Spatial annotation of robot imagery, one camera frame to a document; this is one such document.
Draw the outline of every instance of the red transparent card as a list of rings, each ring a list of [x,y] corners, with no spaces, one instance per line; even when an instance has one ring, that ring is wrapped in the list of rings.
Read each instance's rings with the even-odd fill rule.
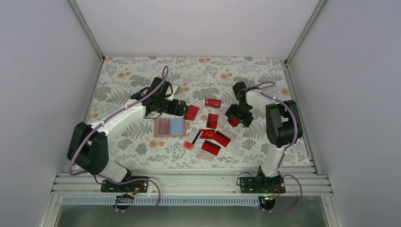
[[[209,140],[205,140],[205,142],[202,145],[202,149],[213,154],[213,155],[218,155],[220,151],[220,146],[210,142]]]
[[[193,121],[199,112],[199,107],[190,105],[188,111],[184,114],[184,119]]]
[[[236,117],[234,117],[234,116],[231,116],[229,119],[228,119],[228,122],[231,124],[231,126],[233,126],[233,127],[237,127],[237,125],[239,124],[239,121],[238,121],[238,118],[236,118]]]
[[[200,129],[202,134],[199,136],[199,139],[213,139],[213,135],[216,132],[214,129]]]
[[[169,119],[158,119],[157,120],[157,135],[168,135],[170,126]]]
[[[217,128],[217,121],[218,121],[218,115],[210,113],[208,115],[208,121],[206,122],[206,127],[211,128],[211,129],[216,129]]]
[[[224,135],[223,133],[221,133],[221,132],[219,132],[219,131],[217,131],[216,133],[215,133],[215,135],[213,136],[213,139],[217,142],[217,143],[219,143],[219,144],[221,144],[223,147],[227,147],[227,145],[230,143],[230,141],[231,141],[231,139],[228,137],[228,136],[226,136],[226,135]]]
[[[214,99],[214,98],[206,98],[205,99],[205,106],[213,107],[213,108],[220,108],[221,100]]]

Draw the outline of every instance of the glass panel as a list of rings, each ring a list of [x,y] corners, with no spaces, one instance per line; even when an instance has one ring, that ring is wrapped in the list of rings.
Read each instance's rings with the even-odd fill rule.
[[[296,197],[277,199],[275,210],[290,207]],[[148,207],[132,206],[130,209]],[[63,205],[58,227],[320,227],[327,226],[320,196],[305,196],[294,210],[283,214],[262,213],[254,207],[160,206],[151,213],[115,212],[112,206]]]

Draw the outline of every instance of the white wall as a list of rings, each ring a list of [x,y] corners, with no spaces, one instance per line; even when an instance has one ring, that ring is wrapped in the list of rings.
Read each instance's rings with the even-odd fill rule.
[[[290,63],[346,226],[399,226],[401,2],[328,1]]]
[[[105,56],[286,59],[318,0],[76,0]]]
[[[0,226],[37,226],[100,60],[66,0],[0,7]]]

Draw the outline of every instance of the table surface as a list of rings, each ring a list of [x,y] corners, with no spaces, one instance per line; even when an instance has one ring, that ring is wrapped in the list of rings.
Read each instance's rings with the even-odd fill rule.
[[[205,98],[222,100],[221,108],[236,102],[232,86],[239,81],[250,87],[264,81],[274,81],[275,87],[266,93],[281,100],[291,99],[280,60],[252,57],[106,57],[96,85],[88,123],[100,120],[124,104],[131,94],[148,87],[154,77],[161,75],[168,65],[167,81],[181,87],[174,98],[187,105],[201,107],[202,115],[187,121],[189,129],[206,128],[208,113],[216,109],[205,107]],[[111,159],[127,168],[230,168],[253,167],[262,163],[267,149],[272,146],[266,136],[266,122],[262,111],[253,110],[254,120],[249,128],[225,128],[238,135],[234,143],[222,147],[210,161],[197,158],[198,140],[193,150],[183,148],[184,137],[154,137],[154,120],[133,122],[120,136],[108,138]],[[163,114],[161,117],[176,117]],[[283,166],[308,166],[309,158],[302,139],[291,147]]]

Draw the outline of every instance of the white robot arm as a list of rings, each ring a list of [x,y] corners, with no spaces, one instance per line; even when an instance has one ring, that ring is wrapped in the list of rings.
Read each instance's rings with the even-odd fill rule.
[[[145,95],[154,90],[160,83],[163,85],[147,99],[141,103],[137,100],[142,99]],[[67,152],[67,158],[72,160],[76,151],[79,149],[84,138],[94,129],[97,130],[92,134],[84,147],[80,150],[75,164],[88,171],[92,175],[100,175],[115,182],[122,182],[131,177],[131,172],[122,165],[109,159],[107,137],[114,138],[133,122],[144,118],[153,111],[159,113],[168,113],[177,116],[183,116],[187,111],[187,105],[184,101],[174,99],[174,94],[178,86],[171,85],[161,78],[155,78],[149,88],[144,88],[140,92],[131,96],[120,109],[125,110],[93,122],[88,125],[81,122],[76,125],[70,147]]]
[[[260,192],[267,192],[275,185],[281,185],[282,176],[279,174],[279,165],[284,157],[283,146],[290,144],[295,134],[296,139],[301,138],[303,134],[296,103],[294,100],[273,103],[272,100],[278,100],[273,97],[270,97],[271,100],[267,99],[267,95],[262,95],[258,87],[246,87],[244,82],[236,83],[233,91],[238,104],[231,105],[227,110],[226,116],[229,119],[236,118],[245,127],[249,127],[253,120],[250,110],[258,108],[266,113],[266,134],[273,146],[269,146],[265,160],[258,169],[256,180]]]

